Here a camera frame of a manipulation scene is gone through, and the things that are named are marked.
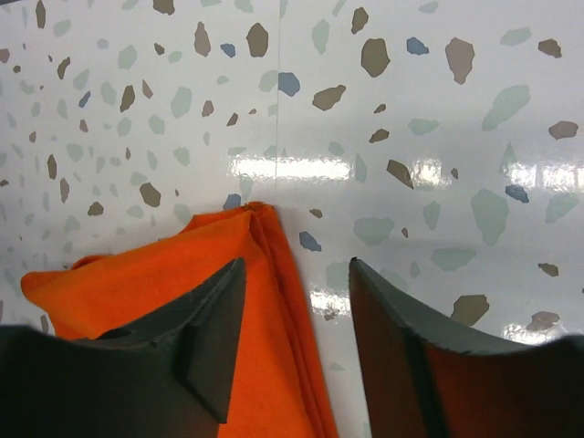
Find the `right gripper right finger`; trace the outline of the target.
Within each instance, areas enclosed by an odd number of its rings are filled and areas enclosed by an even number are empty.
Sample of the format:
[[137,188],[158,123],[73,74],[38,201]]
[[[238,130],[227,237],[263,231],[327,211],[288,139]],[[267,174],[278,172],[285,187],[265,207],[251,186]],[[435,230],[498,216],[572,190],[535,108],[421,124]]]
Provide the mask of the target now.
[[349,299],[375,437],[580,437],[583,338],[537,346],[446,317],[358,258]]

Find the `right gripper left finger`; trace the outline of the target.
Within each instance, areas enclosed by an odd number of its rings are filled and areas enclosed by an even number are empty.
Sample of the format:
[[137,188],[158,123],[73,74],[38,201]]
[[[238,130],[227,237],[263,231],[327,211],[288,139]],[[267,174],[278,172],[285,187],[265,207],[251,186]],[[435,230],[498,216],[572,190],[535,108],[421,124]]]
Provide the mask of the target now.
[[1,328],[4,437],[215,437],[228,418],[245,263],[96,339]]

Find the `orange t-shirt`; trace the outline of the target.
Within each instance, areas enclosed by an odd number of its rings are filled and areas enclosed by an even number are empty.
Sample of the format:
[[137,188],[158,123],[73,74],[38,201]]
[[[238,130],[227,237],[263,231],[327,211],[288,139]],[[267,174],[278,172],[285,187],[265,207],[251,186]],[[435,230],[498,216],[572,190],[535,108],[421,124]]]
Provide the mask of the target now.
[[61,271],[22,291],[63,339],[94,339],[245,262],[245,309],[223,437],[334,437],[338,430],[308,303],[275,208],[248,203],[194,216],[177,235]]

